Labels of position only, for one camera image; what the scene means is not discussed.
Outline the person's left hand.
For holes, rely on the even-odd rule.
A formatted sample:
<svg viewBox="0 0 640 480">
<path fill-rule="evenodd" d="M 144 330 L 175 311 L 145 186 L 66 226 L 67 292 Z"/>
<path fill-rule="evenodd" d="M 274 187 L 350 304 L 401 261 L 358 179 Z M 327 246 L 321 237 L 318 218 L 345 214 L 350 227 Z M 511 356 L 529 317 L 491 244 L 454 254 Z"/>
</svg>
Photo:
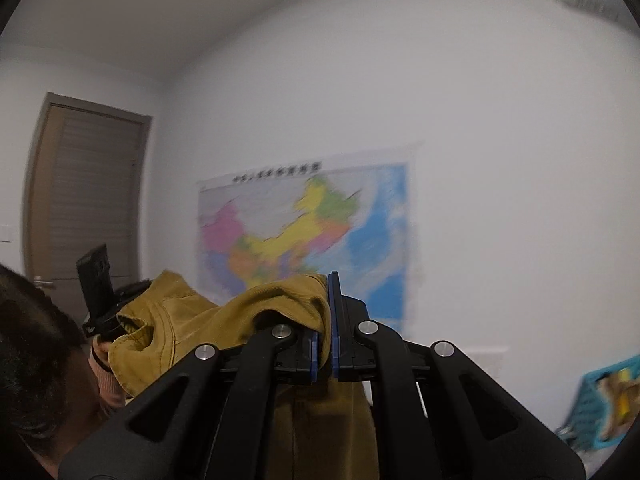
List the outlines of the person's left hand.
<svg viewBox="0 0 640 480">
<path fill-rule="evenodd" d="M 128 394 L 117 381 L 108 364 L 108 350 L 111 343 L 101 336 L 95 336 L 91 341 L 89 365 L 96 376 L 101 399 L 110 408 L 123 408 Z"/>
</svg>

